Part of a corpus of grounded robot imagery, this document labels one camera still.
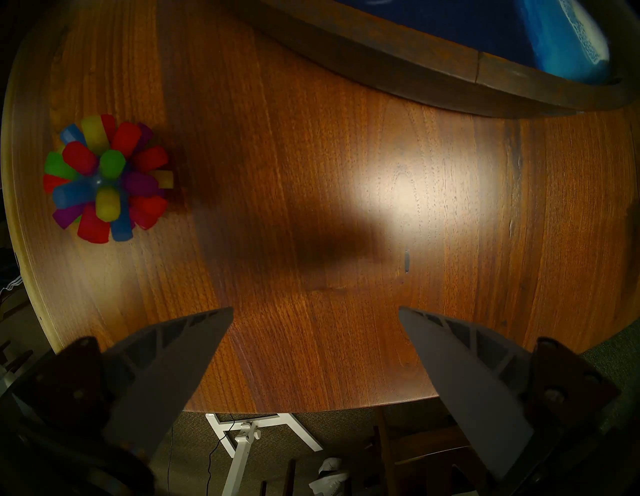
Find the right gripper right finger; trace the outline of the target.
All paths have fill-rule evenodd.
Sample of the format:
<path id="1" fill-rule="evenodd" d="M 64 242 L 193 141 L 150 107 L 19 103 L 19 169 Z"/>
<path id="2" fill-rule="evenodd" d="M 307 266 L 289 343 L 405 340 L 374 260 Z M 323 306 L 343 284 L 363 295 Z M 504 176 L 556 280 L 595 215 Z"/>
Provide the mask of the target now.
<path id="1" fill-rule="evenodd" d="M 492 329 L 437 313 L 400 307 L 399 321 L 445 407 L 503 480 L 534 433 L 523 400 L 533 354 Z"/>

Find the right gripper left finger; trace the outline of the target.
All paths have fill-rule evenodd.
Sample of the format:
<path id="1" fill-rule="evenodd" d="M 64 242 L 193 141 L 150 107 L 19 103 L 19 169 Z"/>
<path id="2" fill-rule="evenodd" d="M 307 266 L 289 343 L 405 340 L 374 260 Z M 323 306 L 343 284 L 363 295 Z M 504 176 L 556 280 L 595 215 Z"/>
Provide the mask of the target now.
<path id="1" fill-rule="evenodd" d="M 147 326 L 102 353 L 114 397 L 102 429 L 113 445 L 152 456 L 205 375 L 234 318 L 232 307 Z"/>

